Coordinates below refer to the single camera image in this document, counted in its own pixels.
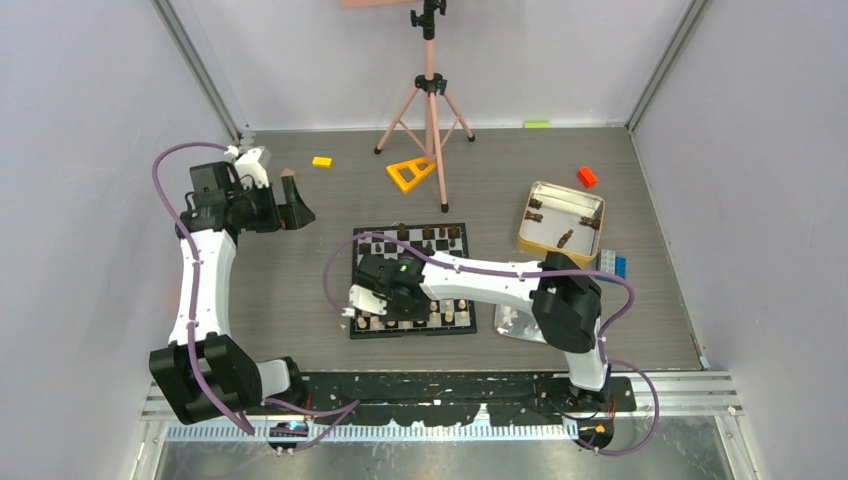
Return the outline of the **black white chess board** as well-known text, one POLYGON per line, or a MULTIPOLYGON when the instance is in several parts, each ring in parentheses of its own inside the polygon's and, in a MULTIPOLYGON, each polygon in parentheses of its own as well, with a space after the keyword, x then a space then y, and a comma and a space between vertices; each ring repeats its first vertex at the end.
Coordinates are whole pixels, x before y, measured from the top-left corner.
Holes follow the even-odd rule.
POLYGON ((388 321, 385 316, 357 316, 350 320, 352 340, 410 335, 464 335, 477 332, 475 304, 467 297, 450 297, 428 290, 444 272, 407 250, 409 246, 441 261, 469 257, 464 223, 397 224, 356 227, 352 246, 352 283, 386 298, 393 283, 418 283, 432 300, 429 315, 420 321, 388 321))

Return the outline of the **silver metal tray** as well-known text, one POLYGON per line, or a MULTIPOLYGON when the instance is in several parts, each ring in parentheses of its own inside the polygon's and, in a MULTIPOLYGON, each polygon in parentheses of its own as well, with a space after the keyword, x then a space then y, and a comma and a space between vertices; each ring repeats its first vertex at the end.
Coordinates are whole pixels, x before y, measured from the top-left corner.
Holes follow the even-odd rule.
POLYGON ((512 307, 497 305, 494 311, 493 326, 496 332, 502 336, 546 344, 541 328, 534 317, 512 307))

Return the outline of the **yellow tin box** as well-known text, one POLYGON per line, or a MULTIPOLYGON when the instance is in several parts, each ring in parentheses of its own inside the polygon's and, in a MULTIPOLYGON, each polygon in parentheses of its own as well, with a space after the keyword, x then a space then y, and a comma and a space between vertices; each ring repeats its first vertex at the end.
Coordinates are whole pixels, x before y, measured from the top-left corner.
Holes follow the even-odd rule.
POLYGON ((600 196, 536 181, 521 209, 516 246, 540 258, 549 252, 563 253, 579 267, 588 268, 601 250, 605 210, 600 196), (573 236, 558 249, 557 241, 569 229, 574 230, 573 236))

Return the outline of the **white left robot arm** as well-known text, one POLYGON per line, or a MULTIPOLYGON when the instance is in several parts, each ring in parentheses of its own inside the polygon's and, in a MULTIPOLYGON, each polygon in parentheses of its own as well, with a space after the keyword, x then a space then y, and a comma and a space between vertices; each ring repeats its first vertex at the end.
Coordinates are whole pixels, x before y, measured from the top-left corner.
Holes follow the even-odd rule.
POLYGON ((307 398, 290 357, 255 362, 232 338, 230 279, 241 233, 297 230, 315 219, 293 175, 280 178, 283 203, 259 166, 218 161, 189 171, 192 190, 175 229, 183 279, 175 326, 166 347, 149 355, 149 370, 184 425, 237 415, 268 398, 284 414, 307 398))

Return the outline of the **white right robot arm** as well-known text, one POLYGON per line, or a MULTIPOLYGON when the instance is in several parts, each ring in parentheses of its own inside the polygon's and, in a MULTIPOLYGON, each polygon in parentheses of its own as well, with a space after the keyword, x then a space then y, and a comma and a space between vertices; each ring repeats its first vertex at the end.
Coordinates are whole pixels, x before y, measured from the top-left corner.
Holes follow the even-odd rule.
POLYGON ((563 352, 571 397, 596 410, 611 395, 609 363, 599 345, 602 290, 564 254, 537 262, 494 262, 444 252, 402 252, 395 259, 366 254, 348 293, 348 312, 386 321, 412 321, 432 302, 470 300, 508 307, 533 320, 544 341, 563 352))

